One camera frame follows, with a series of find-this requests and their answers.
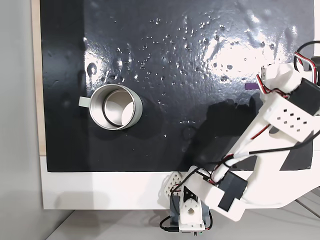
gray wall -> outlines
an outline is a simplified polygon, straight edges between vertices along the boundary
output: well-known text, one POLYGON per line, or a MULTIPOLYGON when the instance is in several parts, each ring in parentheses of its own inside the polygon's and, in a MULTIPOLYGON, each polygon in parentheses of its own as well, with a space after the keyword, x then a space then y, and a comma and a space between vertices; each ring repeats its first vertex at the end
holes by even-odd
POLYGON ((70 211, 43 210, 31 1, 0 7, 0 239, 44 240, 70 211))

purple object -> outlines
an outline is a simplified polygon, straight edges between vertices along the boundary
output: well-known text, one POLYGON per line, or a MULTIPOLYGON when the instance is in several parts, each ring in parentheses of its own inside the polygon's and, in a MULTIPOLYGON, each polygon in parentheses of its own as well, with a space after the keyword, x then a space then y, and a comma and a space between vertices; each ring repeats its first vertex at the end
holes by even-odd
POLYGON ((244 89, 245 90, 259 89, 259 85, 258 85, 258 83, 255 83, 255 82, 249 82, 249 83, 244 84, 244 89))

ventilation hole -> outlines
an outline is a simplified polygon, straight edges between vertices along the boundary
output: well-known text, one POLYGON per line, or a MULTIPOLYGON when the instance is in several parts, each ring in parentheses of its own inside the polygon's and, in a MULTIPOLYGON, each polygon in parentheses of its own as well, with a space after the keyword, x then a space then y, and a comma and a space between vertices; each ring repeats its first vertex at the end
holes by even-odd
POLYGON ((195 210, 193 210, 191 207, 188 210, 189 215, 193 215, 195 213, 195 210))

cup rim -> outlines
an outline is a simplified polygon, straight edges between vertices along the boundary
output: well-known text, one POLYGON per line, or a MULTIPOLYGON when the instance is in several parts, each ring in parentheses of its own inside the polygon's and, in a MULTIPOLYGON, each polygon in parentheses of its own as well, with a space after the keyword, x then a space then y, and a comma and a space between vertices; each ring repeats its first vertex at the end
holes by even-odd
POLYGON ((98 87, 92 94, 91 96, 91 102, 90 102, 90 106, 89 106, 89 111, 90 111, 90 115, 91 115, 91 118, 93 119, 93 121, 101 128, 103 129, 106 129, 106 130, 121 130, 123 128, 125 128, 126 126, 128 126, 128 124, 132 121, 132 119, 134 118, 135 116, 135 113, 136 113, 136 101, 135 101, 135 98, 134 96, 132 95, 132 93, 128 90, 129 88, 127 88, 126 86, 122 86, 122 85, 119 85, 119 84, 114 84, 114 83, 110 83, 110 84, 106 84, 106 85, 103 85, 103 86, 100 86, 98 87), (120 127, 117 127, 117 128, 108 128, 108 127, 105 127, 105 126, 102 126, 100 123, 98 123, 95 118, 93 117, 93 114, 92 114, 92 109, 91 109, 91 106, 92 106, 92 99, 94 97, 95 94, 98 93, 98 91, 102 88, 105 88, 107 86, 117 86, 117 87, 120 87, 122 88, 123 90, 125 90, 131 97, 132 99, 132 102, 133 102, 133 113, 132 113, 132 116, 130 117, 130 120, 125 124, 125 125, 122 125, 120 127))

white wire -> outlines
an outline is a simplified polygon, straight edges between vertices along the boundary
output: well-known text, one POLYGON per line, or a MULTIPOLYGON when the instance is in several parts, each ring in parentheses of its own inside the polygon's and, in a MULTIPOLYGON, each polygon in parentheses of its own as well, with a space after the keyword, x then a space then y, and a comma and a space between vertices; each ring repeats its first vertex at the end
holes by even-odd
POLYGON ((257 75, 255 75, 255 79, 256 79, 256 82, 258 83, 259 89, 260 89, 260 91, 262 92, 262 94, 266 94, 266 93, 263 91, 263 89, 262 89, 262 85, 260 84, 257 75))
POLYGON ((298 59, 300 59, 300 60, 308 63, 308 64, 311 66, 311 69, 312 69, 312 82, 313 82, 314 84, 317 84, 317 82, 316 82, 316 76, 315 76, 315 67, 314 67, 314 65, 312 64, 311 60, 308 59, 308 58, 303 58, 303 57, 301 57, 301 56, 300 56, 299 54, 297 54, 297 53, 294 53, 294 55, 295 55, 298 59))

